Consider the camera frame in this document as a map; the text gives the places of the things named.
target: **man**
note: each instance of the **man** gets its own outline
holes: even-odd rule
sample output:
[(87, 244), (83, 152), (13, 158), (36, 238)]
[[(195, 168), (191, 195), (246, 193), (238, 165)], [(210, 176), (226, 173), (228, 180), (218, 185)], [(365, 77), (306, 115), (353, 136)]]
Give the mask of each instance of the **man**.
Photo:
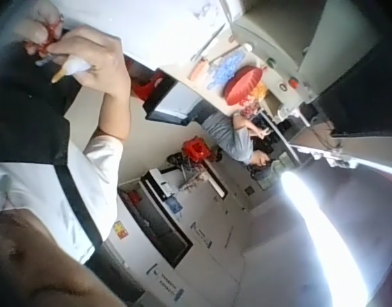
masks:
[(253, 136), (263, 139), (270, 134), (269, 129), (261, 130), (241, 115), (226, 116), (205, 100), (193, 108), (188, 119), (199, 123), (234, 160), (253, 166), (265, 166), (270, 161), (266, 153), (253, 149), (251, 140)]
[[(37, 3), (42, 4), (38, 14), (48, 14), (38, 20), (59, 24), (59, 12), (46, 3)], [(17, 29), (22, 38), (38, 44), (47, 40), (48, 31), (36, 20)], [(47, 103), (59, 95), (56, 84), (50, 84), (49, 76), (33, 62), (17, 70), (9, 65), (15, 59), (2, 59), (6, 64), (0, 67), (0, 212), (9, 216), (4, 221), (33, 228), (83, 264), (116, 220), (118, 167), (130, 129), (130, 77), (120, 40), (94, 29), (70, 31), (47, 51), (73, 54), (92, 65), (74, 77), (83, 86), (104, 92), (98, 127), (82, 153), (68, 139), (68, 122)], [(24, 57), (21, 61), (29, 62), (26, 57), (31, 57)]]

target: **hand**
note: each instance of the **hand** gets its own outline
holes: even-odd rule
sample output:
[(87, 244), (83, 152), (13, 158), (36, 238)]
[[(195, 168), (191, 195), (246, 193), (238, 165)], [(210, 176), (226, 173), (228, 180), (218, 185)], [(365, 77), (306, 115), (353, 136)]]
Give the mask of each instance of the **hand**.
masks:
[(89, 71), (74, 74), (83, 86), (103, 91), (112, 97), (129, 98), (130, 76), (119, 38), (81, 27), (50, 44), (47, 50), (52, 54), (72, 54), (92, 65)]
[(22, 19), (14, 28), (15, 34), (25, 40), (28, 54), (42, 52), (51, 42), (62, 35), (63, 21), (58, 9), (48, 0), (38, 0), (29, 13), (30, 19)]
[(270, 128), (265, 128), (264, 130), (261, 130), (261, 131), (259, 131), (258, 132), (258, 134), (257, 134), (257, 136), (260, 138), (260, 139), (263, 139), (263, 138), (265, 138), (266, 136), (268, 136), (269, 134), (271, 134), (271, 130), (270, 130)]

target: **bright light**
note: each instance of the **bright light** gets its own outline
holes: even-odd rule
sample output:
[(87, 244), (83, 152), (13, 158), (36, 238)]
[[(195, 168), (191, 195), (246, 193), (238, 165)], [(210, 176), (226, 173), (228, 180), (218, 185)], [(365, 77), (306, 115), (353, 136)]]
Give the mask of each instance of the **bright light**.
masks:
[(304, 182), (288, 171), (281, 176), (284, 190), (305, 220), (328, 281), (334, 307), (365, 307), (368, 291), (361, 272), (338, 231), (319, 209)]

